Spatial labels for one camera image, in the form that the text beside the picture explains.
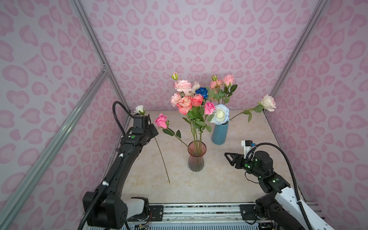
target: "wall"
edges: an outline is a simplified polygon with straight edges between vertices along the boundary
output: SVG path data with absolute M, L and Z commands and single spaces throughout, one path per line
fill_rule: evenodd
M 270 92 L 317 0 L 83 0 L 131 108 L 169 109 L 170 75 L 234 74 L 231 108 Z
M 105 80 L 46 170 L 10 229 L 74 229 L 84 211 L 82 198 L 101 183 L 120 137 L 112 114 L 117 95 Z M 126 117 L 117 109 L 120 121 Z
M 267 113 L 310 200 L 335 229 L 367 229 L 367 1 L 333 0 Z
M 102 67 L 68 0 L 0 5 L 1 209 Z

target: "blue vase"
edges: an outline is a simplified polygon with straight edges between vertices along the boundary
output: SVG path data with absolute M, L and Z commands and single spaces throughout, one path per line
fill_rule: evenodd
M 222 145 L 223 143 L 225 143 L 228 127 L 229 123 L 227 123 L 226 125 L 215 125 L 211 138 L 212 142 L 217 145 Z

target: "blue rose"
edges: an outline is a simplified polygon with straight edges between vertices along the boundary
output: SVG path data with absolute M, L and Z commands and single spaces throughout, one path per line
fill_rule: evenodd
M 195 93 L 202 95 L 204 99 L 208 98 L 208 90 L 205 87 L 200 87 Z
M 223 104 L 215 105 L 215 109 L 216 110 L 213 112 L 215 115 L 213 116 L 210 123 L 221 125 L 221 124 L 226 123 L 227 121 L 230 121 L 229 119 L 230 111 L 225 105 Z

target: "beige surface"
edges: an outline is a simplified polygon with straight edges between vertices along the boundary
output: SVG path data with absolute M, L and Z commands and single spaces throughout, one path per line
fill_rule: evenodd
M 189 144 L 193 141 L 190 126 L 177 110 L 147 111 L 152 122 L 160 113 L 167 115 L 170 128 L 175 132 L 180 129 L 182 140 Z M 239 111 L 230 111 L 230 117 Z M 253 113 L 248 123 L 246 115 L 239 115 L 229 124 L 226 142 L 215 145 L 211 133 L 205 131 L 202 141 L 207 146 L 204 155 L 205 166 L 200 172 L 188 168 L 189 154 L 187 147 L 175 137 L 159 130 L 156 137 L 165 160 L 170 184 L 155 140 L 147 144 L 134 162 L 125 182 L 122 199 L 147 197 L 150 203 L 204 203 L 204 202 L 254 202 L 264 195 L 258 184 L 247 181 L 245 171 L 230 166 L 224 153 L 243 153 L 242 140 L 254 143 L 270 142 L 277 144 L 271 128 L 263 113 Z M 291 183 L 290 173 L 282 154 L 271 146 L 261 146 L 273 159 L 274 170 Z M 248 179 L 257 181 L 253 175 Z

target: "pink patterned wall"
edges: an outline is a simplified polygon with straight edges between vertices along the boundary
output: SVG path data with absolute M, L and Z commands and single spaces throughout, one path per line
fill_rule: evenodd
M 317 0 L 83 0 L 131 108 L 171 108 L 172 72 L 234 74 L 231 108 L 270 92 Z
M 82 198 L 101 183 L 120 137 L 112 114 L 117 95 L 107 79 L 61 151 L 14 220 L 11 230 L 74 229 L 83 213 Z M 117 110 L 120 121 L 125 118 Z
M 101 68 L 68 0 L 0 2 L 0 209 Z
M 338 230 L 367 229 L 368 2 L 333 0 L 267 117 L 310 200 Z

